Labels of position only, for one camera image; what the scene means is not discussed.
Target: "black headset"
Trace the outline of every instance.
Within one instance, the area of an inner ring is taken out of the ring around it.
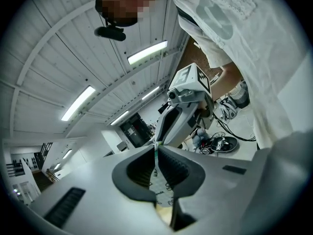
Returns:
[[[126,39],[126,35],[124,33],[124,29],[118,27],[129,27],[138,22],[138,18],[130,18],[128,22],[124,23],[117,22],[115,19],[109,18],[109,16],[103,12],[102,0],[96,0],[95,9],[106,21],[106,27],[98,27],[94,31],[94,34],[99,37],[109,38],[122,42]]]

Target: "ceiling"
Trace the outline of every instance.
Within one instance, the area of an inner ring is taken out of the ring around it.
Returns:
[[[187,42],[172,0],[156,0],[149,14],[125,28],[123,42],[96,37],[102,25],[94,0],[25,2],[1,43],[5,138],[81,137],[95,123],[110,124],[126,110],[143,107],[142,96],[155,87],[161,87],[158,94],[168,88]],[[129,56],[164,40],[166,49],[129,65]],[[89,85],[96,89],[93,96],[61,121]]]

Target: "railing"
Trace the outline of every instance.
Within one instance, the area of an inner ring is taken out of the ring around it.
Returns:
[[[18,177],[25,175],[22,163],[6,164],[9,177]]]
[[[43,143],[43,145],[41,146],[41,151],[40,151],[40,153],[41,153],[41,155],[42,155],[44,161],[45,161],[45,158],[46,158],[47,155],[48,155],[48,152],[49,152],[49,150],[50,150],[52,144],[53,144],[53,143]]]
[[[54,175],[54,173],[51,172],[49,169],[47,169],[46,174],[47,174],[48,178],[49,178],[53,183],[59,181],[59,179],[58,179],[58,178]]]

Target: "ceiling light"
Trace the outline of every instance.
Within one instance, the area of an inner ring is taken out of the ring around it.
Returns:
[[[66,158],[70,154],[71,151],[72,151],[72,149],[68,150],[67,153],[64,155],[64,157],[62,159]]]
[[[157,45],[153,45],[149,48],[146,48],[142,50],[141,52],[138,52],[137,54],[131,56],[128,58],[128,62],[130,65],[134,64],[135,62],[139,61],[140,59],[151,55],[152,53],[155,53],[161,49],[164,49],[167,47],[167,41],[164,41],[162,43],[159,43]]]
[[[154,92],[156,92],[158,89],[160,89],[160,86],[156,87],[153,91],[151,91],[150,93],[146,94],[142,100],[145,100],[147,97],[149,97],[151,94],[153,94]]]
[[[58,163],[54,169],[56,170],[57,168],[59,168],[59,166],[60,166],[60,163]]]
[[[111,125],[115,125],[118,121],[120,121],[124,116],[126,116],[129,113],[129,111],[124,112],[121,116],[117,118]]]
[[[64,114],[62,121],[68,121],[74,112],[87,100],[88,97],[95,91],[95,89],[89,86],[85,91],[75,100],[71,107]]]

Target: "white t-shirt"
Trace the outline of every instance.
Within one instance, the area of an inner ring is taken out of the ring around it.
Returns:
[[[310,44],[286,3],[283,0],[174,0],[174,3],[199,25],[200,28],[179,17],[180,26],[198,42],[210,67],[234,62],[239,68],[248,85],[254,133],[260,148],[271,147],[277,139],[290,135],[295,130],[296,121],[291,119],[297,110],[290,112],[291,104],[282,102],[279,94],[304,59],[308,59]],[[305,66],[312,68],[311,60]]]

